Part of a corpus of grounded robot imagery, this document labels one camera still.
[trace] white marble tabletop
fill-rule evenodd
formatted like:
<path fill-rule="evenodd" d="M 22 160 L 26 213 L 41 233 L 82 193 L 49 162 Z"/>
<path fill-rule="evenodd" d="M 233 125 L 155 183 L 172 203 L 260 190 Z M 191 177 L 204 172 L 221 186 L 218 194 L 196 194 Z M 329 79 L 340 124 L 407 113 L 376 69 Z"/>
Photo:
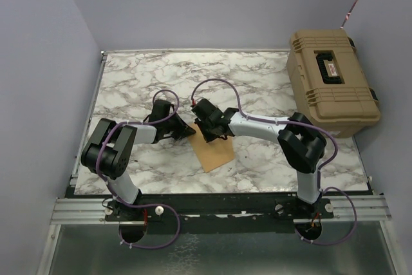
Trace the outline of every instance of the white marble tabletop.
<path fill-rule="evenodd" d="M 233 83 L 246 112 L 291 116 L 296 109 L 286 71 L 288 53 L 163 52 L 112 53 L 103 72 L 89 135 L 102 117 L 143 120 L 152 96 L 162 88 L 177 92 L 178 114 L 194 120 L 190 95 L 197 83 L 220 77 Z M 196 98 L 207 98 L 220 109 L 236 107 L 233 91 L 219 82 L 203 85 Z M 322 170 L 322 187 L 367 190 L 353 140 L 340 139 L 337 158 Z M 187 139 L 134 146 L 127 171 L 143 193 L 246 193 L 296 191 L 296 172 L 279 145 L 250 137 L 235 137 L 235 160 L 205 173 Z M 328 143 L 325 158 L 332 153 Z M 97 175 L 80 166 L 75 194 L 108 193 Z"/>

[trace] wire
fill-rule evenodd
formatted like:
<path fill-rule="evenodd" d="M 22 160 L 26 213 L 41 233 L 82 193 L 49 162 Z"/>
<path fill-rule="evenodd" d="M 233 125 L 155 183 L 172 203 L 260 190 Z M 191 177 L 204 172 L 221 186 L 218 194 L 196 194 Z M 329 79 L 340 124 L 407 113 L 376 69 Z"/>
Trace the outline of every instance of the wire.
<path fill-rule="evenodd" d="M 144 215 L 144 226 L 147 226 L 147 218 L 148 218 L 148 214 L 147 214 L 147 209 L 143 210 L 143 215 Z"/>
<path fill-rule="evenodd" d="M 178 226 L 177 226 L 177 229 L 176 229 L 176 233 L 174 234 L 174 236 L 172 237 L 171 240 L 169 240 L 168 242 L 166 242 L 166 243 L 164 243 L 164 244 L 161 244 L 161 245 L 145 246 L 145 245 L 138 245 L 138 244 L 135 244 L 135 243 L 127 243 L 125 240 L 123 240 L 122 232 L 119 231 L 119 236 L 120 236 L 120 238 L 122 239 L 122 241 L 121 241 L 120 243 L 124 243 L 124 244 L 126 244 L 126 245 L 129 245 L 130 247 L 141 248 L 141 249 L 161 249 L 161 248 L 164 248 L 164 247 L 169 246 L 169 245 L 172 244 L 174 241 L 176 241 L 177 238 L 178 238 L 178 236 L 179 236 L 179 232 L 180 232 L 180 219 L 179 219 L 179 215 L 178 215 L 178 213 L 177 213 L 171 206 L 168 206 L 168 205 L 165 205 L 165 204 L 133 205 L 133 204 L 127 203 L 125 200 L 121 199 L 121 197 L 119 197 L 119 196 L 116 194 L 116 192 L 113 190 L 113 188 L 111 187 L 110 183 L 108 182 L 108 178 L 102 174 L 102 171 L 100 170 L 100 163 L 101 163 L 101 161 L 102 161 L 102 155 L 103 155 L 103 152 L 104 152 L 107 144 L 109 143 L 111 137 L 113 136 L 113 134 L 116 132 L 116 130 L 117 130 L 118 128 L 120 128 L 120 127 L 122 127 L 122 126 L 124 126 L 124 125 L 127 125 L 127 124 L 130 124 L 130 125 L 142 125 L 142 124 L 144 124 L 144 125 L 148 125 L 148 126 L 150 126 L 150 125 L 155 125 L 155 124 L 159 124 L 159 123 L 161 123 L 161 122 L 164 122 L 164 121 L 170 119 L 171 117 L 173 117 L 173 116 L 177 113 L 178 108 L 179 108 L 179 106 L 180 106 L 180 101 L 179 101 L 179 97 L 177 96 L 177 94 L 176 94 L 174 91 L 172 91 L 172 90 L 159 90 L 159 91 L 157 91 L 157 92 L 155 93 L 155 95 L 153 95 L 153 100 L 152 100 L 153 103 L 155 103 L 156 96 L 157 96 L 159 93 L 171 93 L 172 95 L 174 95 L 174 97 L 176 98 L 176 108 L 173 109 L 173 112 L 172 112 L 170 115 L 166 116 L 164 119 L 156 120 L 156 121 L 154 121 L 154 122 L 144 122 L 144 123 L 143 123 L 143 122 L 119 122 L 118 124 L 116 124 L 115 127 L 113 127 L 113 129 L 112 129 L 112 130 L 109 132 L 109 134 L 107 135 L 106 139 L 104 140 L 104 142 L 103 142 L 103 144 L 102 144 L 102 147 L 100 148 L 100 151 L 98 152 L 98 156 L 97 156 L 97 160 L 96 160 L 96 174 L 97 174 L 101 179 L 103 179 L 103 181 L 105 181 L 106 186 L 107 186 L 108 189 L 109 189 L 109 192 L 113 195 L 113 198 L 115 198 L 116 201 L 118 201 L 118 202 L 120 202 L 121 204 L 124 204 L 124 205 L 126 205 L 126 206 L 128 206 L 128 207 L 130 207 L 130 208 L 132 208 L 132 209 L 145 209 L 145 208 L 148 208 L 148 207 L 162 206 L 162 207 L 164 207 L 164 208 L 166 208 L 166 209 L 171 210 L 172 213 L 175 215 L 176 220 L 177 220 L 177 223 L 178 223 Z"/>
<path fill-rule="evenodd" d="M 145 117 L 145 119 L 143 120 L 143 122 L 147 121 L 149 117 L 150 117 L 150 114 L 148 114 L 148 116 Z"/>
<path fill-rule="evenodd" d="M 111 206 L 109 206 L 109 202 L 108 202 L 106 205 L 104 205 L 104 202 L 106 202 L 107 200 L 113 200 L 113 197 L 110 196 L 109 198 L 104 199 L 104 200 L 102 201 L 102 207 L 104 207 L 105 209 L 109 209 L 110 211 L 112 211 L 113 208 L 112 208 Z"/>
<path fill-rule="evenodd" d="M 310 225 L 311 225 L 312 228 L 315 226 L 315 220 L 316 220 L 316 218 L 319 217 L 319 214 L 320 214 L 320 213 L 317 212 L 317 213 L 316 213 L 316 216 L 312 219 L 312 221 L 311 221 L 311 223 L 310 223 Z"/>
<path fill-rule="evenodd" d="M 197 90 L 201 85 L 203 85 L 203 84 L 205 84 L 205 83 L 207 83 L 207 82 L 210 82 L 210 81 L 223 82 L 223 83 L 229 85 L 229 86 L 233 89 L 233 91 L 234 91 L 234 93 L 235 93 L 235 95 L 236 95 L 236 100 L 237 100 L 237 102 L 238 102 L 239 113 L 240 113 L 243 117 L 245 117 L 246 119 L 256 120 L 256 121 L 258 121 L 258 122 L 266 122 L 266 123 L 269 123 L 269 124 L 280 124 L 280 125 L 283 125 L 283 124 L 284 124 L 284 125 L 291 124 L 291 125 L 296 125 L 296 126 L 302 126 L 302 127 L 306 127 L 306 128 L 310 128 L 310 129 L 314 129 L 314 130 L 320 131 L 321 133 L 323 133 L 324 135 L 326 135 L 326 136 L 332 141 L 333 146 L 334 146 L 335 149 L 333 150 L 332 156 L 329 157 L 327 160 L 325 160 L 322 164 L 319 165 L 319 167 L 317 168 L 318 171 L 320 171 L 322 167 L 324 167 L 326 164 L 330 163 L 333 159 L 335 159 L 335 157 L 336 157 L 336 155 L 337 155 L 337 152 L 338 152 L 338 145 L 337 145 L 336 139 L 335 139 L 329 132 L 327 132 L 326 130 L 324 130 L 324 129 L 322 129 L 322 128 L 319 128 L 319 127 L 317 127 L 317 126 L 309 125 L 309 124 L 305 124 L 305 123 L 301 123 L 301 122 L 294 122 L 294 121 L 291 121 L 291 120 L 281 120 L 281 121 L 276 122 L 276 121 L 274 121 L 274 120 L 261 119 L 261 118 L 259 118 L 259 117 L 253 117 L 253 116 L 247 115 L 247 114 L 246 114 L 245 112 L 243 112 L 243 110 L 242 110 L 241 103 L 240 103 L 240 96 L 239 96 L 239 93 L 238 93 L 237 89 L 236 89 L 236 88 L 234 87 L 234 85 L 233 85 L 232 83 L 230 83 L 229 81 L 226 81 L 226 80 L 223 80 L 223 79 L 219 79 L 219 78 L 213 78 L 213 79 L 207 79 L 207 80 L 204 80 L 203 82 L 200 82 L 200 83 L 197 84 L 196 87 L 193 89 L 193 92 L 192 92 L 192 95 L 191 95 L 192 104 L 195 104 L 195 103 L 196 103 L 196 101 L 194 100 L 194 94 L 196 93 L 196 90 Z M 353 227 L 352 227 L 351 231 L 350 231 L 345 237 L 343 237 L 342 239 L 340 239 L 340 240 L 338 240 L 338 241 L 331 242 L 331 243 L 321 243 L 321 242 L 314 242 L 313 240 L 308 240 L 308 239 L 304 238 L 304 237 L 301 236 L 300 233 L 295 229 L 295 232 L 296 232 L 298 235 L 300 235 L 302 241 L 304 241 L 304 242 L 306 242 L 306 243 L 311 243 L 311 244 L 314 244 L 314 245 L 320 245 L 320 246 L 337 245 L 337 244 L 340 244 L 340 243 L 342 243 L 342 242 L 345 242 L 345 241 L 346 241 L 348 238 L 350 238 L 350 237 L 352 236 L 352 234 L 355 232 L 355 230 L 356 230 L 356 228 L 357 228 L 357 213 L 356 213 L 355 205 L 353 204 L 353 202 L 352 202 L 352 200 L 350 199 L 350 197 L 349 197 L 344 191 L 342 191 L 342 190 L 340 190 L 340 189 L 338 189 L 338 188 L 336 188 L 336 187 L 328 187 L 328 188 L 326 188 L 326 189 L 323 191 L 323 193 L 327 193 L 327 192 L 328 192 L 329 190 L 331 190 L 331 189 L 334 189 L 334 190 L 340 192 L 341 194 L 343 194 L 343 195 L 349 200 L 349 202 L 351 203 L 351 206 L 352 206 L 352 209 L 353 209 L 353 215 L 354 215 L 354 217 L 355 217 L 355 220 L 354 220 Z"/>
<path fill-rule="evenodd" d="M 349 201 L 350 205 L 352 206 L 353 209 L 353 217 L 354 217 L 354 221 L 353 221 L 353 226 L 352 229 L 350 230 L 350 232 L 344 236 L 343 238 L 341 238 L 340 240 L 334 241 L 334 242 L 329 242 L 329 243 L 323 243 L 323 242 L 317 242 L 317 241 L 313 241 L 313 240 L 308 240 L 307 238 L 304 238 L 297 229 L 295 229 L 295 232 L 297 233 L 297 235 L 299 235 L 299 237 L 301 238 L 302 241 L 312 244 L 312 245 L 318 245 L 318 246 L 332 246 L 332 245 L 338 245 L 341 244 L 345 241 L 347 241 L 352 235 L 353 233 L 355 233 L 356 228 L 358 226 L 358 215 L 356 213 L 356 208 L 355 208 L 355 204 L 353 204 L 353 201 L 351 200 L 351 198 L 349 197 L 349 195 L 347 193 L 345 193 L 343 190 L 340 190 L 339 188 L 336 187 L 328 187 L 323 191 L 323 194 L 327 193 L 329 190 L 336 190 L 338 192 L 340 192 L 341 194 L 343 194 Z"/>

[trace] cardboard piece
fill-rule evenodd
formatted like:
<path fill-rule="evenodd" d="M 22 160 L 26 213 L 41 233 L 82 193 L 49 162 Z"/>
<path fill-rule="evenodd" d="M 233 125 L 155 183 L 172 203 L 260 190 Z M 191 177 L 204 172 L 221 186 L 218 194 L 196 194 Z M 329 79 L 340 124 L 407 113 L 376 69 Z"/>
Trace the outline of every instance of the cardboard piece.
<path fill-rule="evenodd" d="M 195 135 L 189 136 L 189 142 L 206 173 L 234 160 L 232 137 L 227 137 L 227 140 L 217 138 L 206 143 L 198 125 L 189 124 L 189 126 L 196 130 Z"/>

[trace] lavender wall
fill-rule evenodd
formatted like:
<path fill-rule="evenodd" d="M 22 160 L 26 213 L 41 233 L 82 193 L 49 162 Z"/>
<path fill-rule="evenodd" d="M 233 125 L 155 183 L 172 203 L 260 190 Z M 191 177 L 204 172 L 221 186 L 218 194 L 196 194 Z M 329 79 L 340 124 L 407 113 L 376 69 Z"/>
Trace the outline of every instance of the lavender wall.
<path fill-rule="evenodd" d="M 35 274 L 100 52 L 73 0 L 0 0 L 0 273 Z"/>
<path fill-rule="evenodd" d="M 287 48 L 299 28 L 337 28 L 354 0 L 75 0 L 103 50 Z"/>
<path fill-rule="evenodd" d="M 382 112 L 356 141 L 373 187 L 386 195 L 412 272 L 411 23 L 412 0 L 359 0 L 345 29 Z"/>

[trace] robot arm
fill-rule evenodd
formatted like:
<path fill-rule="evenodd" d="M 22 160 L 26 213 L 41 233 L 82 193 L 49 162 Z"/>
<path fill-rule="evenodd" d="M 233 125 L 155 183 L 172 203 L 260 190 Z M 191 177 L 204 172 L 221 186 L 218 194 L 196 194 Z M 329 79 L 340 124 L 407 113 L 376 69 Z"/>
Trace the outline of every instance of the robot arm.
<path fill-rule="evenodd" d="M 192 107 L 192 111 L 197 116 L 194 122 L 206 142 L 216 138 L 226 139 L 228 136 L 242 135 L 278 142 L 288 163 L 296 169 L 298 199 L 310 205 L 318 201 L 321 193 L 317 166 L 324 155 L 325 138 L 316 130 L 291 124 L 278 124 L 287 120 L 311 124 L 303 114 L 295 113 L 290 118 L 248 115 L 272 121 L 260 122 L 244 117 L 235 108 L 228 108 L 222 112 L 207 99 L 201 99 Z"/>
<path fill-rule="evenodd" d="M 174 109 L 174 106 L 169 101 L 156 100 L 149 122 L 164 119 L 170 114 L 171 109 Z M 102 144 L 115 126 L 114 120 L 101 119 L 83 149 L 81 163 L 92 173 L 96 173 L 96 161 Z M 133 145 L 155 144 L 165 138 L 180 140 L 195 133 L 195 130 L 190 128 L 178 114 L 154 126 L 143 124 L 123 126 L 117 130 L 106 146 L 100 161 L 100 170 L 119 198 L 126 203 L 135 204 L 141 192 L 126 172 Z"/>

